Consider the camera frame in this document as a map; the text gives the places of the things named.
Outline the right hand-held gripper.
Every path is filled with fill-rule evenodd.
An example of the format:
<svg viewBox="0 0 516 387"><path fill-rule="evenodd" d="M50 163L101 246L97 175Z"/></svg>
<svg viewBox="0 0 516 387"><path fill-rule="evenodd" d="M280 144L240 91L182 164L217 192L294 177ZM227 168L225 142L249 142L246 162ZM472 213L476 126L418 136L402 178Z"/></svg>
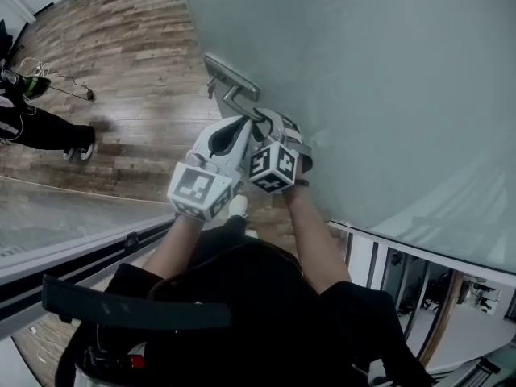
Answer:
<svg viewBox="0 0 516 387"><path fill-rule="evenodd" d="M248 141L248 180L268 194L296 185L298 167L313 167L312 150L300 127L270 109L255 107Z"/></svg>

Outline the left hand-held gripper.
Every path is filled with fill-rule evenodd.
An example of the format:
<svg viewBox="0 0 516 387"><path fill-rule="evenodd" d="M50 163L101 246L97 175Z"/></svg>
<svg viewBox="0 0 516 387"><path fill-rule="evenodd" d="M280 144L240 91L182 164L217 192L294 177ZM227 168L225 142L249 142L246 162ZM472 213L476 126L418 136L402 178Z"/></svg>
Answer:
<svg viewBox="0 0 516 387"><path fill-rule="evenodd" d="M222 119L202 130L185 159L177 163L167 191L180 214L212 221L235 196L241 164L252 133L244 116Z"/></svg>

